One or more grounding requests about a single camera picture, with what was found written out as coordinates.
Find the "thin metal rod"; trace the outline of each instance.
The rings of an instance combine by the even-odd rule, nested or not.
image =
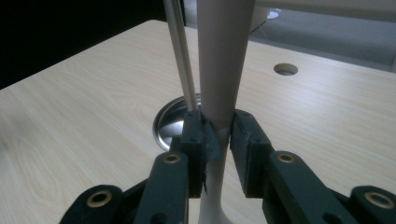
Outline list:
[[[163,0],[187,110],[197,109],[189,50],[179,0]]]

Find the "metal grommet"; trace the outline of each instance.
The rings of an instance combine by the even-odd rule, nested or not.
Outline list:
[[[104,189],[93,193],[87,200],[87,205],[92,208],[101,207],[110,202],[113,195],[110,190]]]
[[[282,153],[277,155],[277,159],[286,163],[292,163],[294,162],[294,157],[291,156],[290,154]]]
[[[369,191],[364,193],[364,197],[372,204],[384,209],[392,209],[395,207],[395,203],[386,195]]]
[[[165,158],[163,158],[163,160],[166,163],[176,163],[176,162],[180,161],[180,157],[176,154],[170,154],[170,155],[167,155]]]

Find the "white cylindrical rod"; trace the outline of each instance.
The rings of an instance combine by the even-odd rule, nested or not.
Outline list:
[[[198,108],[179,0],[163,0],[187,110]]]
[[[225,155],[242,75],[254,0],[198,0],[202,113],[214,126],[224,158],[207,166],[200,223],[230,223],[221,208]]]

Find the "light wood tabletop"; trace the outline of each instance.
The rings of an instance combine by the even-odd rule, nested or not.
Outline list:
[[[197,32],[187,29],[199,90]],[[274,71],[279,63],[294,76]],[[181,96],[166,23],[148,21],[0,91],[0,223],[57,223],[95,185],[126,190],[163,152],[159,110]],[[396,193],[396,76],[250,42],[237,108],[276,150],[298,154],[331,189]],[[245,199],[232,153],[222,204],[234,223],[263,223]],[[196,223],[199,200],[190,200]]]

